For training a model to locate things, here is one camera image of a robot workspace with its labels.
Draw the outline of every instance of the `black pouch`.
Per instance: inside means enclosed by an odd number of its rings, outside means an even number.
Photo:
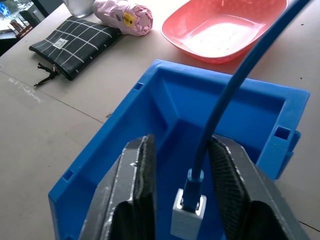
[[[71,81],[120,37],[118,28],[71,16],[29,49],[55,65]]]

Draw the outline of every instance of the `blue cable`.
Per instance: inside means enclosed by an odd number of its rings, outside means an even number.
[[[247,57],[243,60],[235,74],[230,79],[227,86],[222,91],[220,98],[218,99],[210,117],[201,133],[200,142],[195,155],[195,161],[192,171],[189,170],[188,178],[186,180],[183,192],[183,203],[186,204],[188,209],[195,209],[196,205],[193,198],[200,199],[201,194],[201,184],[198,184],[200,189],[195,190],[194,182],[202,182],[203,172],[202,165],[205,159],[205,154],[207,152],[208,143],[211,140],[212,134],[215,132],[216,127],[224,114],[228,104],[231,99],[236,94],[237,90],[244,82],[248,74],[268,50],[268,48],[273,44],[281,32],[287,27],[287,25],[295,18],[295,16],[304,8],[304,6],[310,0],[297,0],[292,3],[291,6],[276,20],[276,22],[269,28],[268,31],[262,36],[260,41],[255,45],[255,47],[250,51]]]

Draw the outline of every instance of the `cable connector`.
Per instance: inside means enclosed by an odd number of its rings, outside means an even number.
[[[199,203],[194,212],[184,210],[181,202],[183,199],[184,190],[178,189],[172,207],[172,220],[170,233],[175,237],[184,240],[196,240],[204,214],[206,210],[207,198],[201,195]]]
[[[192,169],[189,169],[181,200],[181,205],[184,210],[192,213],[196,211],[200,203],[203,179],[204,171],[201,171],[200,177],[195,179],[192,177]]]

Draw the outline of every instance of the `pink plastic tray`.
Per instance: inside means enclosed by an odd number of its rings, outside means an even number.
[[[222,64],[248,51],[287,6],[287,0],[190,0],[161,33],[196,59]]]

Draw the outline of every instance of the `gray tabletop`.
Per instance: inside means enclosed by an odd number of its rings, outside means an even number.
[[[46,38],[67,17],[61,5],[0,57],[0,234],[9,240],[54,239],[48,192],[155,59],[232,74],[242,58],[213,65],[167,42],[162,23],[187,0],[138,0],[149,7],[153,30],[125,36],[74,81],[62,75],[39,90],[46,61],[31,44]],[[100,23],[91,15],[90,21]],[[320,0],[284,31],[250,78],[305,89],[310,99],[298,126],[302,137],[277,185],[311,239],[320,232]]]

